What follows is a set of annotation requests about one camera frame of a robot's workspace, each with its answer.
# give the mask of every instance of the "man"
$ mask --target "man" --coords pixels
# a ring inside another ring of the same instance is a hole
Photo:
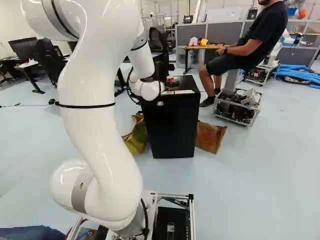
[[[222,47],[219,55],[199,69],[202,85],[208,94],[201,108],[212,105],[221,91],[222,74],[232,69],[249,71],[256,67],[274,48],[288,23],[287,7],[282,0],[258,0],[264,9],[238,43]]]

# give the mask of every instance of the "floor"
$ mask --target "floor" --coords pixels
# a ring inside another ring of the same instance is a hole
[[[314,67],[320,71],[319,62]],[[190,74],[203,91],[197,71]],[[42,105],[57,97],[47,79],[38,84],[45,94],[32,93],[29,82],[0,91],[0,105]],[[199,120],[228,126],[219,153],[196,148],[192,159],[153,159],[148,148],[136,157],[145,189],[193,193],[200,240],[318,240],[320,91],[277,80],[264,87],[239,86],[264,93],[253,127],[218,120],[210,108],[200,109]],[[121,134],[131,130],[130,115],[138,110],[126,93],[116,98]],[[45,225],[67,232],[78,217],[53,201],[48,179],[59,164],[80,155],[59,110],[2,108],[0,126],[0,227]]]

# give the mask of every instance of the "gray band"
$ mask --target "gray band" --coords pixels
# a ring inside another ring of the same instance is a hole
[[[124,229],[115,231],[115,233],[123,238],[130,238],[140,234],[143,230],[142,224],[144,222],[144,217],[144,209],[139,204],[139,206],[136,209],[134,218],[132,219],[130,224],[126,226]]]
[[[71,39],[73,41],[78,40],[78,38],[76,38],[76,36],[74,36],[72,33],[69,34],[66,31],[65,27],[61,24],[56,12],[55,12],[52,0],[41,0],[41,3],[42,3],[42,6],[43,6],[43,9],[45,11],[46,16],[50,20],[51,24],[55,27],[55,29],[68,39]]]
[[[148,40],[147,40],[146,34],[143,32],[140,36],[136,38],[131,51],[139,49],[141,46],[145,45],[147,41]]]
[[[85,200],[88,187],[94,178],[93,172],[89,167],[83,169],[83,172],[79,175],[74,183],[72,194],[71,194],[71,204],[74,210],[77,212],[87,214]]]

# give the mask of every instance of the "yellow object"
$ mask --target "yellow object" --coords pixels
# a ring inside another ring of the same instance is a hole
[[[134,127],[130,133],[122,136],[122,139],[133,156],[144,152],[147,145],[148,134],[144,116],[133,115]]]
[[[207,46],[207,43],[208,43],[208,39],[203,38],[200,42],[200,46],[205,47]]]

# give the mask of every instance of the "stool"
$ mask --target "stool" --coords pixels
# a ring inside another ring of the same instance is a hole
[[[238,77],[239,69],[232,69],[228,72],[228,76],[225,80],[225,85],[222,89],[222,91],[226,95],[234,95],[236,85],[237,85],[237,77]]]

